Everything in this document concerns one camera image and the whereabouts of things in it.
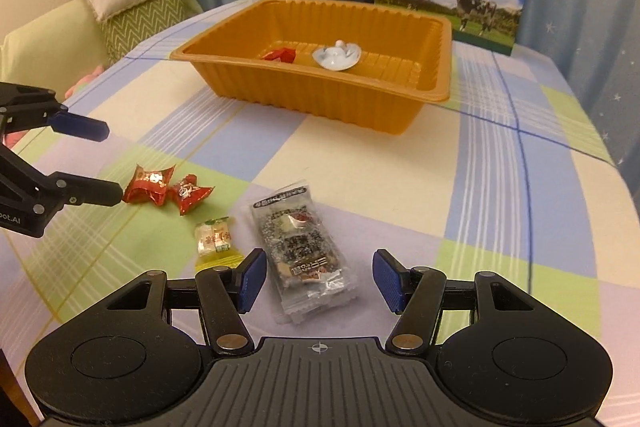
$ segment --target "blue gripper pad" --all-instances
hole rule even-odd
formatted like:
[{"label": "blue gripper pad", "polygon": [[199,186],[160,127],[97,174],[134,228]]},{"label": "blue gripper pad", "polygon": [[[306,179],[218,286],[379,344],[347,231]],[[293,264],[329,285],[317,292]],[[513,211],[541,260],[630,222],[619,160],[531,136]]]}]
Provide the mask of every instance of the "blue gripper pad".
[{"label": "blue gripper pad", "polygon": [[56,133],[76,136],[93,142],[104,141],[109,136],[109,126],[106,122],[67,111],[59,111],[50,116],[47,124]]},{"label": "blue gripper pad", "polygon": [[380,251],[373,254],[373,280],[385,298],[386,305],[394,313],[401,313],[406,307],[402,290],[401,275],[382,257]]},{"label": "blue gripper pad", "polygon": [[244,272],[242,277],[242,287],[238,295],[239,313],[246,313],[251,310],[266,277],[267,254],[262,250],[258,258],[251,264],[246,272]]}]

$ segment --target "plaid tablecloth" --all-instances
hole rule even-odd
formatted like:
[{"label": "plaid tablecloth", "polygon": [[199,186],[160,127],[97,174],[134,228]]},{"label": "plaid tablecloth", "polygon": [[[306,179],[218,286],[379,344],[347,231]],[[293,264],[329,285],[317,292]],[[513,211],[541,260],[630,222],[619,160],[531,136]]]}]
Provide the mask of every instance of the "plaid tablecloth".
[{"label": "plaid tablecloth", "polygon": [[[0,341],[24,384],[31,346],[147,269],[193,275],[193,228],[234,217],[245,252],[260,244],[248,206],[305,179],[328,229],[361,281],[346,307],[302,325],[274,319],[264,286],[244,316],[256,340],[365,336],[384,341],[396,316],[370,275],[386,248],[406,266],[451,279],[492,270],[596,337],[614,363],[600,418],[640,425],[640,227],[593,125],[551,60],[455,44],[452,97],[426,105],[402,136],[219,98],[190,64],[168,54],[245,6],[206,12],[139,45],[69,102],[106,120],[103,143],[30,132],[17,151],[45,173],[68,171],[126,185],[136,163],[176,165],[216,189],[192,214],[172,204],[68,207],[42,239],[0,233]],[[447,313],[441,336],[468,314]],[[194,312],[174,324],[200,338]]]}]

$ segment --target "cow picture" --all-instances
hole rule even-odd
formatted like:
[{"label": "cow picture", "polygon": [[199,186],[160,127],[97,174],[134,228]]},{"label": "cow picture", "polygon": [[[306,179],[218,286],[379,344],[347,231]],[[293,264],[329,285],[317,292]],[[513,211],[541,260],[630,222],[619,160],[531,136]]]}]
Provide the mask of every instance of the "cow picture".
[{"label": "cow picture", "polygon": [[456,0],[458,7],[458,17],[460,17],[460,31],[466,30],[466,24],[469,22],[469,17],[472,13],[477,12],[480,0]]},{"label": "cow picture", "polygon": [[494,27],[495,11],[497,9],[498,5],[495,2],[482,0],[478,8],[478,16],[480,17],[480,22],[482,24],[482,28],[478,33],[478,36],[482,37],[484,32],[490,32]]}]

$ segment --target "green chevron pillow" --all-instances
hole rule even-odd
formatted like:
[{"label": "green chevron pillow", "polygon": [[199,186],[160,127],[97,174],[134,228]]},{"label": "green chevron pillow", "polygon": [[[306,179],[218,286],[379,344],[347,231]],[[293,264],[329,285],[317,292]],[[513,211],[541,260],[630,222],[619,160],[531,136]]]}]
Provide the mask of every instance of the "green chevron pillow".
[{"label": "green chevron pillow", "polygon": [[140,42],[186,18],[184,0],[147,0],[101,22],[110,66]]}]

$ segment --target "sofa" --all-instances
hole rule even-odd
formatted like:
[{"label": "sofa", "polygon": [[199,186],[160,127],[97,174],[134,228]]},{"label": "sofa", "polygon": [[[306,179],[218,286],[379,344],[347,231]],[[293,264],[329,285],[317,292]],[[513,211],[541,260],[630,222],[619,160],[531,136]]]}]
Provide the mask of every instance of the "sofa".
[{"label": "sofa", "polygon": [[[188,16],[202,13],[184,0]],[[64,94],[96,66],[108,66],[100,26],[85,0],[69,1],[10,32],[0,48],[0,81],[47,87]]]}]

